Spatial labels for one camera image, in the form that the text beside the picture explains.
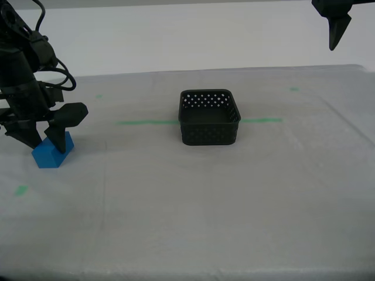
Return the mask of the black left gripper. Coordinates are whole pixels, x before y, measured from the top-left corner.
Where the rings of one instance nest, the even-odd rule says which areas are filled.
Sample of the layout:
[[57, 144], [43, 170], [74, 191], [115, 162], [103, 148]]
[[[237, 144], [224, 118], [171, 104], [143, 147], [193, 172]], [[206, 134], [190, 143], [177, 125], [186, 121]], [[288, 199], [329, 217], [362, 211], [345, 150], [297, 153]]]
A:
[[53, 95], [45, 83], [37, 81], [34, 73], [56, 65], [53, 52], [42, 52], [42, 57], [29, 57], [24, 52], [1, 53], [1, 98], [8, 109], [1, 110], [1, 125], [10, 136], [34, 149], [42, 139], [36, 123], [48, 122], [47, 138], [62, 154], [66, 153], [66, 128], [78, 126], [88, 115], [82, 102], [64, 104], [51, 111]]

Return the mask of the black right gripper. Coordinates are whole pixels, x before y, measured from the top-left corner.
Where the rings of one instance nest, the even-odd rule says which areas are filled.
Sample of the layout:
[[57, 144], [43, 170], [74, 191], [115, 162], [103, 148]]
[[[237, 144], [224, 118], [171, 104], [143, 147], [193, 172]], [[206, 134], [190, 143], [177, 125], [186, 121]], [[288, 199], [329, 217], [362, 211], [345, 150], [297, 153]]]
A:
[[352, 18], [349, 11], [353, 5], [375, 3], [375, 0], [312, 0], [313, 7], [329, 24], [329, 49], [334, 51]]

